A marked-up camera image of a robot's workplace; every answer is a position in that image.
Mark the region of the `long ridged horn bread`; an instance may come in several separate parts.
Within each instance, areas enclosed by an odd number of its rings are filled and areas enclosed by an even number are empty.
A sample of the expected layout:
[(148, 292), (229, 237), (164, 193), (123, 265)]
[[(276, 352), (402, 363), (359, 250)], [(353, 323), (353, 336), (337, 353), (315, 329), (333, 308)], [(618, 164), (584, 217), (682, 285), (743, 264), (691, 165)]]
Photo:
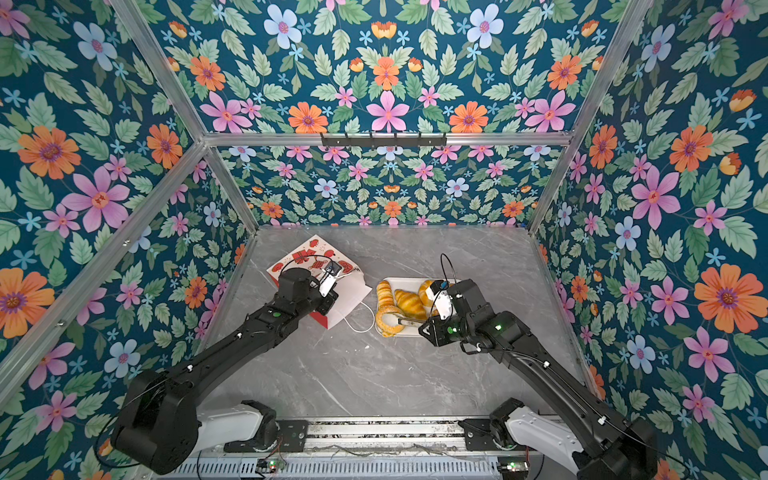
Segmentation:
[(395, 307), (396, 302), (391, 284), (387, 280), (382, 280), (376, 286), (377, 309), (382, 310), (388, 307)]

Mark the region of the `pale ring donut bread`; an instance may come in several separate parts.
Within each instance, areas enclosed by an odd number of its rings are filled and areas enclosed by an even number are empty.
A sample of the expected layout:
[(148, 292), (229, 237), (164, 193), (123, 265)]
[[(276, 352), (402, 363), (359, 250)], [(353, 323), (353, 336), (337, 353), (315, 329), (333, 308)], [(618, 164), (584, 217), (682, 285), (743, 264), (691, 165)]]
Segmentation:
[(379, 333), (385, 337), (394, 337), (401, 333), (405, 326), (400, 323), (403, 312), (393, 305), (380, 307), (375, 314), (375, 325)]

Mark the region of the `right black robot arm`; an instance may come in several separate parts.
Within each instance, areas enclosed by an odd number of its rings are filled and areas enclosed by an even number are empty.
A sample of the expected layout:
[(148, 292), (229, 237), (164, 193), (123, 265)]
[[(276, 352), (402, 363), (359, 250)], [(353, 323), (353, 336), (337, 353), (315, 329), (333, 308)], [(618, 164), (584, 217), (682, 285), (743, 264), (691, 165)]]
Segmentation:
[(656, 431), (629, 420), (595, 396), (509, 311), (495, 311), (477, 284), (427, 281), (419, 292), (395, 291), (379, 311), (413, 324), (435, 347), (458, 344), (467, 355), (487, 354), (515, 372), (554, 410), (550, 420), (516, 398), (485, 420), (465, 420), (467, 446), (528, 447), (579, 479), (652, 479), (657, 473)]

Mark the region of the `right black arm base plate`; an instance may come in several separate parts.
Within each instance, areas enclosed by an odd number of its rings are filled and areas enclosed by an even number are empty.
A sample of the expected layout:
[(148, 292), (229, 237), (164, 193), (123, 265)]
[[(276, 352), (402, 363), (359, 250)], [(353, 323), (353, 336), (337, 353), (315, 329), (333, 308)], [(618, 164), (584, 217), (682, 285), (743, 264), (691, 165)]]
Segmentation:
[(462, 429), (468, 451), (513, 451), (529, 449), (540, 452), (543, 445), (535, 425), (523, 420), (493, 420), (489, 418), (462, 419)]

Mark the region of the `striped yellow bread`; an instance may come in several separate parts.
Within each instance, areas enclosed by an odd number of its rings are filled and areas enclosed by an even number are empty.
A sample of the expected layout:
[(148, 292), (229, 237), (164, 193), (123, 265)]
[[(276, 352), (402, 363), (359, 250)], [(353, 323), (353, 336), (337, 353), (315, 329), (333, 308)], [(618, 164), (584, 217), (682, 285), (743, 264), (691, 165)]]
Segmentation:
[(418, 294), (396, 289), (394, 291), (394, 299), (396, 307), (407, 319), (418, 322), (423, 322), (427, 319), (427, 311)]

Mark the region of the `red white paper bag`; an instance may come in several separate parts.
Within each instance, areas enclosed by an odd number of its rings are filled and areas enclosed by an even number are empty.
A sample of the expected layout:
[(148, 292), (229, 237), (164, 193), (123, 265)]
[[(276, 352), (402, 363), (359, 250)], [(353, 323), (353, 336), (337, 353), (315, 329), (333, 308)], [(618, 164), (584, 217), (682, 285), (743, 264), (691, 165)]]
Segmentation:
[(326, 330), (345, 321), (372, 291), (361, 268), (317, 234), (284, 254), (266, 273), (278, 285), (281, 275), (296, 268), (309, 272), (310, 283), (319, 294), (334, 299), (327, 313), (310, 314)]

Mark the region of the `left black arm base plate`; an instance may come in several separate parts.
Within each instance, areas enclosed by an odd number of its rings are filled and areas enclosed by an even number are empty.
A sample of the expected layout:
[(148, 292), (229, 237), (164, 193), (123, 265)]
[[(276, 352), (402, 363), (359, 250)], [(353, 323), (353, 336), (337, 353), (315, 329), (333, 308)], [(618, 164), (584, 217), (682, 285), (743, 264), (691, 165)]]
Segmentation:
[(300, 453), (308, 438), (306, 420), (268, 420), (254, 437), (226, 443), (226, 453)]

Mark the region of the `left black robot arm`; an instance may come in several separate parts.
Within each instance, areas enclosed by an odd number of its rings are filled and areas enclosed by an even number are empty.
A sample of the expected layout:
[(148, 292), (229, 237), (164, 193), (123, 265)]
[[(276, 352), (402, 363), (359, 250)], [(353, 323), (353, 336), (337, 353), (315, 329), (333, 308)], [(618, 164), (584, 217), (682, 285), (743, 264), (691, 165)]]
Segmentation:
[(168, 474), (190, 455), (218, 443), (268, 438), (272, 409), (256, 401), (208, 414), (199, 405), (257, 356), (277, 347), (313, 312), (327, 314), (339, 298), (336, 276), (283, 271), (278, 290), (242, 325), (192, 359), (168, 371), (145, 371), (129, 385), (110, 437), (119, 452), (157, 474)]

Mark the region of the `round yellow fluted bread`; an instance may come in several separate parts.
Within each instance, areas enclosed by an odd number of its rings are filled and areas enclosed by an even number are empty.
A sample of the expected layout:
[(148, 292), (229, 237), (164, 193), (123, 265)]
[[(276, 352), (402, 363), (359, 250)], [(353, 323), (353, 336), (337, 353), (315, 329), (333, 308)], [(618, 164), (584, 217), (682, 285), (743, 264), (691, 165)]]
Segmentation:
[(433, 280), (425, 280), (418, 289), (419, 299), (425, 308), (429, 308), (432, 305), (432, 297), (430, 296), (432, 284)]

